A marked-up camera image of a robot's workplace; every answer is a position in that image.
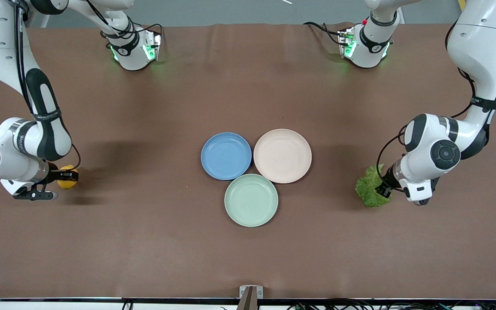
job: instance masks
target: green plate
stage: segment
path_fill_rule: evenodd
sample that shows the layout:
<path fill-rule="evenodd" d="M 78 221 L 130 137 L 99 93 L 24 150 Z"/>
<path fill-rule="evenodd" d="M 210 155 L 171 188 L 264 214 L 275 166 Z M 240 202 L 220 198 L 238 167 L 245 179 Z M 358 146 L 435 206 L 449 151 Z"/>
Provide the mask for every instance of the green plate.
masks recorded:
<path fill-rule="evenodd" d="M 279 205 L 273 183 L 258 174 L 245 174 L 229 184 L 225 193 L 225 209 L 236 223 L 257 227 L 267 223 Z"/>

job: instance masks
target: robotic arm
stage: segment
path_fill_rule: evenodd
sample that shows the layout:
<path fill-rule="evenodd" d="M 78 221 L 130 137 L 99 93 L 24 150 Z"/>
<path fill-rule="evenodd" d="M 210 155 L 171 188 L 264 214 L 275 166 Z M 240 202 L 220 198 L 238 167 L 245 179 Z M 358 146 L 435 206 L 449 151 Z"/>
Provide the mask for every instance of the robotic arm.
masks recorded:
<path fill-rule="evenodd" d="M 399 24 L 397 9 L 420 0 L 365 0 L 368 19 L 340 32 L 340 53 L 362 68 L 372 68 L 386 57 L 390 39 Z"/>
<path fill-rule="evenodd" d="M 56 193 L 39 191 L 37 185 L 55 179 L 77 180 L 74 171 L 58 170 L 51 163 L 65 157 L 73 145 L 53 87 L 31 52 L 24 26 L 28 10 L 60 14 L 70 6 L 102 28 L 113 51 L 118 51 L 115 59 L 123 68 L 138 70 L 157 58 L 160 36 L 136 28 L 124 12 L 113 11 L 126 9 L 132 3 L 132 0 L 0 0 L 0 81 L 24 96 L 34 119 L 9 118 L 0 125 L 0 182 L 15 198 L 54 199 Z"/>
<path fill-rule="evenodd" d="M 376 188 L 383 196 L 402 188 L 410 202 L 427 204 L 439 178 L 488 143 L 496 112 L 496 0 L 468 1 L 447 51 L 475 86 L 467 115 L 456 120 L 420 114 L 409 122 L 404 137 L 407 155 L 388 169 Z"/>

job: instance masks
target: plate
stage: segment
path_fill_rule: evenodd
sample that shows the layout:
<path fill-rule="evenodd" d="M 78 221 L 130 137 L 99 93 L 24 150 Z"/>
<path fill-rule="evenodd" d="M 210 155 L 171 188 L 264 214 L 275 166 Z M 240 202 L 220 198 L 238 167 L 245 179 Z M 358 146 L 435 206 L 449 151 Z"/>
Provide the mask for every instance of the plate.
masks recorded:
<path fill-rule="evenodd" d="M 245 174 L 232 181 L 225 193 L 225 209 L 236 223 L 257 227 L 267 223 L 279 204 L 277 189 L 259 174 Z"/>
<path fill-rule="evenodd" d="M 309 170 L 311 148 L 299 133 L 275 129 L 264 134 L 256 143 L 254 163 L 260 174 L 270 181 L 292 183 Z"/>
<path fill-rule="evenodd" d="M 252 149 L 242 136 L 222 132 L 211 137 L 202 148 L 204 170 L 218 180 L 233 180 L 248 170 Z"/>

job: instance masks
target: brown table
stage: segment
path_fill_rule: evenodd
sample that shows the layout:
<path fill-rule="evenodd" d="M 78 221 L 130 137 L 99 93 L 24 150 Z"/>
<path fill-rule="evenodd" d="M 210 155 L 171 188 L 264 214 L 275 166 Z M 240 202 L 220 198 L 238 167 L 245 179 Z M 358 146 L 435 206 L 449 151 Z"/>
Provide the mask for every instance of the brown table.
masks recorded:
<path fill-rule="evenodd" d="M 496 298 L 496 116 L 490 144 L 428 206 L 396 195 L 364 208 L 354 191 L 411 118 L 468 103 L 447 28 L 401 25 L 374 69 L 307 26 L 168 28 L 162 63 L 139 72 L 112 60 L 98 30 L 31 29 L 83 169 L 73 190 L 51 184 L 57 201 L 16 201 L 0 186 L 0 298 L 223 298 L 242 284 L 267 298 Z M 10 116 L 29 117 L 0 83 L 0 122 Z M 309 141 L 313 165 L 277 185 L 268 224 L 240 227 L 202 145 L 232 131 L 253 147 L 277 128 Z"/>

